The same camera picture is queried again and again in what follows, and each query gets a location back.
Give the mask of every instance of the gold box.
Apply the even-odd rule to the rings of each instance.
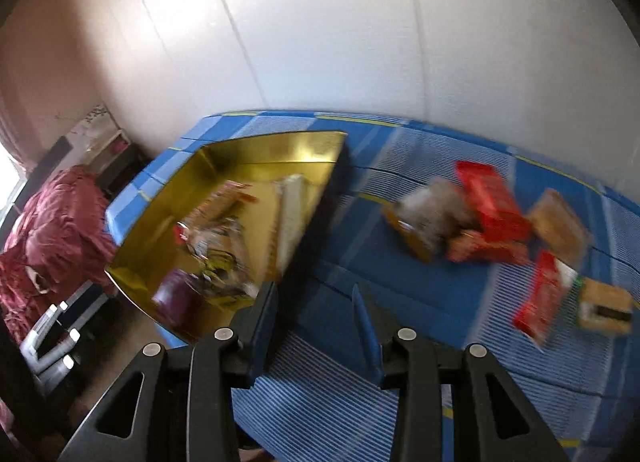
[[[229,324],[235,311],[251,305],[238,300],[229,307],[204,303],[180,330],[162,322],[152,298],[169,270],[195,269],[195,260],[176,245],[174,225],[227,179],[246,182],[259,199],[247,203],[237,216],[244,226],[252,277],[265,280],[273,230],[278,217],[274,182],[294,173],[307,181],[306,224],[322,197],[346,133],[341,131],[284,132],[212,143],[199,149],[149,203],[118,249],[107,274],[142,312],[187,343]]]

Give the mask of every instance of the blue plaid fabric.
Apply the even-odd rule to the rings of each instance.
[[[546,187],[560,191],[593,236],[582,274],[640,299],[640,207],[597,180],[530,152],[420,121],[314,112],[209,116],[149,164],[107,209],[117,243],[168,179],[201,146],[294,130],[343,130],[354,179],[295,308],[296,323],[269,371],[233,393],[236,421],[283,461],[386,461],[397,395],[364,378],[351,288],[367,282],[377,302],[419,333],[464,347],[487,345],[510,371],[574,461],[599,461],[640,406],[640,331],[610,339],[579,330],[577,294],[563,303],[543,352],[511,326],[532,267],[424,264],[383,222],[380,204],[434,176],[456,181],[459,159],[494,165],[523,211]],[[170,338],[173,345],[179,344]],[[444,460],[453,458],[450,394],[443,392]]]

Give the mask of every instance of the food package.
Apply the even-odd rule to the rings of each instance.
[[[529,237],[531,224],[520,213],[513,195],[493,166],[458,161],[456,173],[465,186],[469,202],[478,211],[488,242],[524,241]]]
[[[176,224],[175,234],[178,242],[189,241],[191,233],[204,229],[223,217],[236,202],[256,202],[255,197],[244,192],[249,187],[249,184],[236,181],[225,181],[217,187],[197,208]]]
[[[202,280],[181,269],[164,277],[152,301],[158,314],[172,327],[181,327],[202,302]]]
[[[232,217],[208,229],[198,229],[188,242],[190,250],[203,265],[203,286],[207,301],[211,298],[255,298],[247,265],[247,252],[240,223]]]
[[[279,279],[293,257],[305,231],[306,179],[297,173],[278,182],[280,216],[276,239],[276,277]]]
[[[526,245],[513,240],[487,242],[482,233],[475,229],[466,229],[460,236],[449,240],[447,258],[452,262],[485,260],[518,265],[530,263]]]
[[[580,267],[590,235],[562,195],[547,188],[527,217],[549,251],[574,269]]]
[[[513,317],[513,326],[529,336],[538,347],[545,344],[562,299],[571,290],[576,276],[575,270],[549,251],[540,251],[529,298]]]
[[[429,262],[447,239],[477,225],[477,215],[458,186],[436,177],[383,209],[411,251]]]
[[[578,324],[605,335],[631,334],[634,299],[621,287],[580,279]]]

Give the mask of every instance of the red cloth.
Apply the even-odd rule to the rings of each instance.
[[[84,282],[114,287],[104,272],[116,245],[104,232],[108,202],[85,166],[62,171],[30,198],[0,254],[0,302],[4,321],[20,344],[42,314],[69,298]],[[41,294],[29,265],[46,281]]]

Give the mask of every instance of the brown package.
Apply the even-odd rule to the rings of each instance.
[[[547,188],[527,216],[536,235],[561,262],[578,269],[582,264],[590,235],[562,195]]]
[[[581,328],[606,335],[631,333],[634,299],[620,287],[583,279],[578,323]]]

